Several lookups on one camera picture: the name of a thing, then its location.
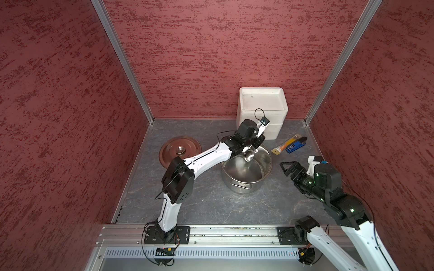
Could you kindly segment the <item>long steel ladle spoon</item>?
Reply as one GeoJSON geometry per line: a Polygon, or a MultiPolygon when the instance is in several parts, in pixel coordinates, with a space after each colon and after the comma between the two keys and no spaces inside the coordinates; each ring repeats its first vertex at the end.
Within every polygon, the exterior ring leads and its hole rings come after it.
{"type": "Polygon", "coordinates": [[[243,153],[244,160],[248,163],[254,159],[255,156],[255,149],[248,148],[243,153]]]}

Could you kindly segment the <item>stainless steel pot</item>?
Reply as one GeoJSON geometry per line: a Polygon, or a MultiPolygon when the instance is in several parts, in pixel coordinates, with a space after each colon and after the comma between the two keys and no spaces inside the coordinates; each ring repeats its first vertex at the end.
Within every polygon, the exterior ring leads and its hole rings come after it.
{"type": "Polygon", "coordinates": [[[255,149],[253,160],[246,161],[237,155],[222,163],[222,178],[225,185],[235,193],[249,194],[258,190],[272,171],[272,157],[264,145],[255,149]]]}

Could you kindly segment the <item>steel pot lid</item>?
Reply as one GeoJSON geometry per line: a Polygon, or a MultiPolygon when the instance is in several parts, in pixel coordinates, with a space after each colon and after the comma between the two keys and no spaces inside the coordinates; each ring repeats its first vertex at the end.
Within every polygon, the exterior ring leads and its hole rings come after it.
{"type": "Polygon", "coordinates": [[[189,136],[174,137],[161,147],[159,151],[159,161],[164,168],[168,168],[175,157],[186,159],[198,155],[201,152],[201,144],[196,139],[189,136]]]}

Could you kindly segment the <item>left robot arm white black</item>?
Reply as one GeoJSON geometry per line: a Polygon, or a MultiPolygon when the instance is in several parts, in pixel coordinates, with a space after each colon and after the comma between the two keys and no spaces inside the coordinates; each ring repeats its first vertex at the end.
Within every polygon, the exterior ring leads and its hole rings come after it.
{"type": "Polygon", "coordinates": [[[265,116],[257,122],[245,119],[233,135],[221,138],[212,148],[191,158],[173,158],[162,178],[160,193],[164,202],[155,225],[163,244],[172,242],[175,237],[181,205],[192,193],[195,179],[219,163],[260,147],[269,123],[265,116]]]}

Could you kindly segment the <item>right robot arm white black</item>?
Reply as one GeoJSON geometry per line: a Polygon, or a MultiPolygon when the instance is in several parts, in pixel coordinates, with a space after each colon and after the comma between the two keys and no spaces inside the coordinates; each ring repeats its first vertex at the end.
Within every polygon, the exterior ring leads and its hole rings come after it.
{"type": "Polygon", "coordinates": [[[303,195],[323,204],[363,263],[341,248],[311,216],[296,221],[293,228],[296,241],[318,249],[339,271],[396,271],[398,267],[377,236],[374,218],[362,200],[343,191],[341,173],[335,167],[312,158],[309,163],[312,170],[297,161],[281,162],[280,167],[303,195]]]}

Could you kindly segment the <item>blue stapler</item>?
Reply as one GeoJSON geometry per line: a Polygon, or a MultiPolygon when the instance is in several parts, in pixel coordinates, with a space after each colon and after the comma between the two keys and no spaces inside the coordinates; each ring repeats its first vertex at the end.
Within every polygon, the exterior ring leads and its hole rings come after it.
{"type": "Polygon", "coordinates": [[[307,141],[307,137],[301,137],[298,140],[296,140],[295,142],[291,143],[286,149],[285,151],[287,153],[293,153],[296,150],[304,147],[306,145],[306,141],[307,141]]]}

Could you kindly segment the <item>white three drawer box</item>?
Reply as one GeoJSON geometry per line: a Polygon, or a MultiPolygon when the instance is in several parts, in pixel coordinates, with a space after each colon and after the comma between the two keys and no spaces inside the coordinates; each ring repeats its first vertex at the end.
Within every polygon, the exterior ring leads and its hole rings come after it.
{"type": "Polygon", "coordinates": [[[288,113],[282,88],[240,88],[237,107],[237,126],[245,119],[259,122],[263,116],[270,124],[264,131],[266,140],[277,139],[288,113]]]}

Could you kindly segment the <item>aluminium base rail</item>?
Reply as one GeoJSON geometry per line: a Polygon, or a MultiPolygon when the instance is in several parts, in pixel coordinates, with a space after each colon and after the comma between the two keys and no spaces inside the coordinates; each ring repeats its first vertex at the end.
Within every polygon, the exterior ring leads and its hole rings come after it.
{"type": "Polygon", "coordinates": [[[96,247],[277,247],[281,245],[275,225],[189,225],[176,229],[172,242],[163,244],[153,226],[113,224],[103,226],[96,247]]]}

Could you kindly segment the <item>left aluminium corner post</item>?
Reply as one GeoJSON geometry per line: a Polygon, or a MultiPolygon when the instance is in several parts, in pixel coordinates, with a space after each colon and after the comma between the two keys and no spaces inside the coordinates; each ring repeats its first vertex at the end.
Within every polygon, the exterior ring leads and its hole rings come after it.
{"type": "Polygon", "coordinates": [[[112,47],[118,57],[118,60],[120,61],[123,70],[127,76],[127,79],[130,82],[130,85],[139,101],[139,104],[144,112],[144,114],[147,117],[148,122],[153,125],[155,118],[151,112],[151,109],[143,95],[142,89],[140,87],[139,81],[134,74],[133,68],[130,64],[130,61],[128,60],[128,56],[126,55],[122,43],[118,37],[118,34],[115,30],[115,27],[110,19],[110,16],[108,14],[107,8],[104,4],[104,1],[102,0],[91,0],[91,3],[96,10],[97,16],[102,23],[102,26],[107,34],[107,37],[109,38],[112,47]]]}

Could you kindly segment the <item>aluminium corner post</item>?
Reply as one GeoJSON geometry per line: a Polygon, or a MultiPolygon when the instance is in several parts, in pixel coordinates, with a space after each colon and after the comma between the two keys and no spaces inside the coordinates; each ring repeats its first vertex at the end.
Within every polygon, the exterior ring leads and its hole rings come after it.
{"type": "Polygon", "coordinates": [[[102,0],[91,0],[91,3],[96,10],[97,16],[102,23],[102,26],[107,34],[107,37],[109,38],[112,47],[118,57],[118,60],[120,61],[123,70],[127,76],[127,79],[130,82],[130,85],[139,101],[139,104],[144,112],[144,114],[147,117],[148,122],[153,125],[155,118],[151,112],[151,109],[143,95],[142,89],[140,87],[139,81],[134,74],[133,68],[130,64],[130,61],[128,60],[128,56],[126,55],[122,43],[118,37],[118,34],[115,30],[115,27],[110,19],[110,16],[108,14],[107,8],[104,4],[104,1],[102,0]]]}
{"type": "Polygon", "coordinates": [[[325,100],[327,94],[333,87],[333,84],[335,83],[337,77],[339,76],[340,72],[344,68],[346,62],[350,58],[353,50],[356,48],[357,44],[359,43],[361,37],[363,36],[365,30],[367,29],[369,23],[373,19],[374,15],[376,14],[381,4],[382,4],[382,0],[369,0],[367,2],[366,7],[362,11],[355,27],[353,28],[347,42],[345,43],[329,76],[325,80],[319,94],[315,98],[313,105],[311,106],[310,110],[308,111],[304,119],[304,123],[306,127],[308,127],[310,123],[313,121],[314,116],[316,115],[321,104],[325,100]]]}

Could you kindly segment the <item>right aluminium corner post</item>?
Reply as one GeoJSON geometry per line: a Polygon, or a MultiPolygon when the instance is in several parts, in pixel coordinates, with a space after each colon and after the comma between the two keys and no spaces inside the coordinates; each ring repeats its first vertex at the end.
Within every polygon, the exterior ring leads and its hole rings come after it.
{"type": "Polygon", "coordinates": [[[356,48],[357,44],[359,43],[361,37],[363,36],[365,30],[367,29],[369,23],[373,19],[374,15],[376,14],[381,4],[382,4],[382,0],[369,0],[367,2],[366,7],[362,11],[355,27],[353,28],[347,42],[345,43],[329,76],[325,80],[319,94],[315,98],[313,105],[311,106],[310,110],[308,111],[304,119],[304,123],[306,127],[308,127],[310,123],[313,121],[314,116],[316,115],[321,104],[325,100],[327,94],[333,87],[333,84],[335,83],[337,77],[339,76],[340,72],[344,68],[346,62],[350,58],[353,50],[356,48]]]}

